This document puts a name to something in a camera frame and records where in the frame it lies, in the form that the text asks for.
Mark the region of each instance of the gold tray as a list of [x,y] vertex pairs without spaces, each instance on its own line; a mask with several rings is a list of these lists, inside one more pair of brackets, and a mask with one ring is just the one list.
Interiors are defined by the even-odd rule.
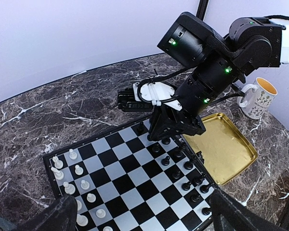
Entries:
[[202,152],[204,166],[215,182],[224,185],[247,169],[258,153],[225,114],[212,114],[202,121],[205,133],[184,137],[195,153]]

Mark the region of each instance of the black square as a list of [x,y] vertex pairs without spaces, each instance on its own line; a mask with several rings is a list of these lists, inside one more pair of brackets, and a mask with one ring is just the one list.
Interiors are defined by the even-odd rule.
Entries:
[[112,181],[115,185],[117,191],[120,193],[120,195],[126,193],[127,191],[135,188],[134,183],[130,179],[129,175],[125,174],[122,177],[119,177]]
[[139,126],[139,124],[136,124],[136,125],[132,126],[132,129],[136,133],[137,136],[141,136],[141,135],[143,135],[143,134],[148,132],[148,129],[146,128],[145,125],[144,125],[144,130],[142,132],[137,131],[138,126]]
[[[51,162],[52,167],[54,167],[53,157],[50,158],[50,162]],[[63,167],[61,169],[63,169],[63,168],[68,166],[67,162],[66,162],[66,158],[64,157],[64,155],[58,155],[57,157],[58,157],[59,160],[61,160],[63,162]]]
[[120,196],[106,202],[105,205],[113,218],[116,218],[129,210]]
[[111,181],[104,168],[97,170],[93,173],[90,173],[90,177],[93,183],[95,184],[96,188]]
[[172,205],[176,201],[178,201],[182,195],[180,192],[176,189],[174,185],[169,186],[168,188],[164,189],[161,192],[162,196],[165,198],[165,200],[168,202],[169,205]]
[[149,176],[149,178],[153,178],[163,171],[155,160],[151,160],[150,162],[146,163],[142,168]]
[[96,152],[95,152],[92,144],[90,144],[90,143],[81,147],[81,148],[78,148],[78,151],[80,153],[82,160],[88,159],[88,158],[96,155]]
[[[83,173],[80,176],[75,173],[75,166],[76,165],[79,165],[83,169]],[[85,164],[82,161],[78,162],[77,164],[70,165],[68,168],[69,168],[69,170],[70,170],[70,172],[72,174],[73,179],[75,179],[75,180],[80,178],[80,177],[83,177],[85,175],[88,175],[87,168],[86,168]]]
[[136,189],[145,201],[158,194],[158,189],[151,180],[147,180],[145,183],[137,186]]
[[131,209],[131,214],[140,225],[154,217],[154,213],[146,202],[143,202],[142,204]]
[[188,204],[189,204],[192,208],[196,208],[196,206],[203,201],[203,198],[200,196],[199,199],[198,199],[196,202],[192,202],[191,199],[190,199],[191,195],[196,195],[196,196],[198,196],[198,195],[200,195],[200,194],[197,192],[196,189],[192,189],[190,192],[188,192],[188,194],[186,194],[186,195],[184,196],[184,199],[188,202]]
[[[93,203],[90,203],[87,200],[87,195],[89,193],[92,193],[92,194],[94,194],[96,196],[96,200]],[[93,208],[95,208],[97,206],[100,206],[101,204],[104,203],[102,198],[101,198],[101,196],[100,196],[100,194],[98,193],[97,189],[93,189],[93,190],[91,190],[89,192],[86,192],[85,194],[82,194],[81,197],[82,197],[82,200],[85,203],[85,205],[86,205],[88,210],[93,209]]]
[[185,154],[183,154],[180,158],[175,157],[175,154],[177,153],[178,148],[179,148],[179,147],[176,147],[176,148],[174,148],[174,149],[172,149],[172,150],[170,150],[170,151],[167,152],[168,155],[172,158],[172,160],[173,160],[175,163],[178,163],[180,160],[183,160],[183,159],[186,157]]
[[200,218],[197,214],[192,210],[188,214],[186,214],[182,219],[182,223],[187,227],[189,231],[194,230],[198,225],[201,224]]
[[107,140],[107,142],[111,148],[114,148],[114,147],[124,143],[124,140],[122,139],[120,134],[117,132],[113,135],[105,137],[105,139]]
[[98,158],[100,158],[104,167],[118,161],[118,158],[116,157],[112,149],[109,149],[101,154],[98,154],[97,156]]
[[123,158],[122,160],[119,160],[119,162],[126,173],[129,173],[135,170],[136,168],[140,167],[140,163],[137,161],[134,155],[129,155]]
[[170,207],[166,208],[164,211],[157,214],[156,218],[158,219],[158,221],[160,222],[160,224],[163,226],[164,229],[169,228],[171,225],[173,225],[175,222],[179,220],[175,212]]
[[92,220],[91,215],[88,211],[82,213],[81,215],[85,216],[88,219],[88,224],[86,226],[80,226],[76,223],[76,227],[79,231],[87,231],[96,227],[96,224]]
[[181,179],[181,178],[184,176],[183,172],[181,172],[181,173],[180,173],[180,177],[179,177],[178,179],[174,179],[174,178],[172,177],[172,174],[173,174],[174,172],[178,171],[178,170],[181,171],[181,170],[179,169],[179,167],[176,166],[176,165],[173,165],[173,166],[171,166],[170,168],[168,168],[168,169],[165,170],[165,173],[166,173],[167,177],[172,181],[172,183],[177,182],[179,179]]
[[153,158],[158,158],[159,156],[163,155],[166,153],[166,151],[163,149],[163,147],[159,144],[159,151],[155,153],[152,148],[154,145],[159,144],[158,142],[151,144],[150,146],[147,147],[147,150],[151,153]]
[[127,141],[126,144],[132,153],[136,153],[137,151],[140,151],[143,148],[145,148],[144,144],[140,141],[140,139],[138,137],[136,137],[130,141]]
[[[74,185],[74,186],[75,186],[75,192],[73,193],[73,195],[72,195],[72,196],[74,196],[74,197],[77,197],[77,196],[79,196],[79,195],[80,195],[80,193],[79,193],[79,191],[78,191],[78,189],[77,189],[77,186],[76,186],[75,182],[71,181],[71,182],[69,182],[69,184],[72,184],[72,185]],[[66,194],[66,192],[65,192],[65,190],[64,190],[64,186],[63,186],[63,185],[61,185],[59,188],[60,188],[60,191],[61,191],[62,195]]]

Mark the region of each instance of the chessboard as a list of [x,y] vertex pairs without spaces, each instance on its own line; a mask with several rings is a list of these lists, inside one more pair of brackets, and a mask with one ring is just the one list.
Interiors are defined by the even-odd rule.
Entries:
[[201,231],[214,182],[183,136],[149,141],[149,116],[43,157],[78,231]]

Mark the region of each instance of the black pole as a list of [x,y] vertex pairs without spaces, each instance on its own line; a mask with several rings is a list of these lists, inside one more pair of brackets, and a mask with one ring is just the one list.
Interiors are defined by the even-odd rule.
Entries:
[[202,21],[204,19],[204,15],[206,14],[208,3],[209,3],[209,0],[200,0],[199,2],[196,17],[201,19]]

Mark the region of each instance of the white wall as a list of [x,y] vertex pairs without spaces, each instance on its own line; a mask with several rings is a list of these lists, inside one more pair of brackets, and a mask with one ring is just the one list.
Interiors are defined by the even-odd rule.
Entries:
[[[289,16],[289,0],[211,0],[204,21],[224,36],[237,18],[273,14]],[[289,65],[260,68],[247,77],[247,83],[256,77],[269,80],[277,88],[278,96],[269,110],[289,130]]]
[[162,52],[197,0],[0,1],[0,101],[95,67]]

